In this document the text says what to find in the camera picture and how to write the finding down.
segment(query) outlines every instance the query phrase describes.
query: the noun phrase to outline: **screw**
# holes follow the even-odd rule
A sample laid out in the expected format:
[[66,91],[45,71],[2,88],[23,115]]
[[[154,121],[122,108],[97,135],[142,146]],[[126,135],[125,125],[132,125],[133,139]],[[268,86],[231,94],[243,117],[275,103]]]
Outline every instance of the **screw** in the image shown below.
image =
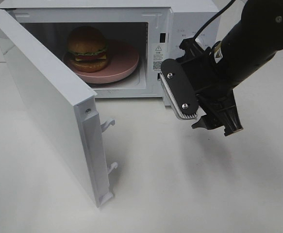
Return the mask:
[[182,105],[182,108],[183,108],[183,109],[188,109],[188,108],[189,108],[189,105],[188,105],[187,103],[184,103],[184,104]]
[[275,21],[276,21],[277,23],[281,23],[281,22],[283,21],[283,17],[277,16],[277,17],[275,18]]
[[168,73],[168,74],[167,74],[167,77],[168,77],[169,79],[172,79],[172,76],[173,76],[172,73]]

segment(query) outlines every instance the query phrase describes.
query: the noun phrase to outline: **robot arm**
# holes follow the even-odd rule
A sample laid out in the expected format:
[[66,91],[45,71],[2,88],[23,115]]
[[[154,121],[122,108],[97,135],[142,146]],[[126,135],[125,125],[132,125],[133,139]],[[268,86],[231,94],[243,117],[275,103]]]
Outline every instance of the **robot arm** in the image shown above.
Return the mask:
[[194,38],[182,41],[185,55],[161,66],[162,86],[180,119],[206,115],[192,128],[242,130],[233,89],[283,50],[283,0],[248,0],[242,17],[222,41],[203,50]]

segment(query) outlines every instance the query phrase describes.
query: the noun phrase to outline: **lettuce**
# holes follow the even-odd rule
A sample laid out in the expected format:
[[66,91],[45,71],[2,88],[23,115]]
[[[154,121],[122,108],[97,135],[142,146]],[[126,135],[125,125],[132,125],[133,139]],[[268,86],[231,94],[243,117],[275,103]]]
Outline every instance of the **lettuce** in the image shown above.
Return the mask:
[[72,54],[78,56],[78,55],[84,55],[84,56],[95,56],[95,55],[98,55],[102,52],[106,52],[107,51],[107,48],[108,46],[104,47],[103,49],[101,50],[98,50],[97,52],[87,52],[87,53],[77,53],[77,52],[73,52],[73,51],[68,51],[68,52],[71,52]]

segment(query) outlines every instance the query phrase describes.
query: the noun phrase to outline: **pink plate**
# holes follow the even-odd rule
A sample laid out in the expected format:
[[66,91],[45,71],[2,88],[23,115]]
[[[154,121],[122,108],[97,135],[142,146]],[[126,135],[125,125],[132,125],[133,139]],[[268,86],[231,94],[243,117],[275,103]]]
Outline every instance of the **pink plate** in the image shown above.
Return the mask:
[[108,65],[99,71],[87,73],[76,70],[66,53],[63,61],[86,83],[103,84],[113,83],[129,76],[136,69],[139,61],[138,51],[131,45],[116,40],[108,42]]

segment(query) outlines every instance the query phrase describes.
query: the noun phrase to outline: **hamburger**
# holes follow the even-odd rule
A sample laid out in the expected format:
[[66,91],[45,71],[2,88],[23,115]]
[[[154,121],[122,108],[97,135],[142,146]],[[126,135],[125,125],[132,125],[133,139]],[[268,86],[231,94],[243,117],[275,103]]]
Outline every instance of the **hamburger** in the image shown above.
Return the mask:
[[107,40],[96,28],[82,26],[68,36],[70,62],[79,71],[95,72],[108,64]]

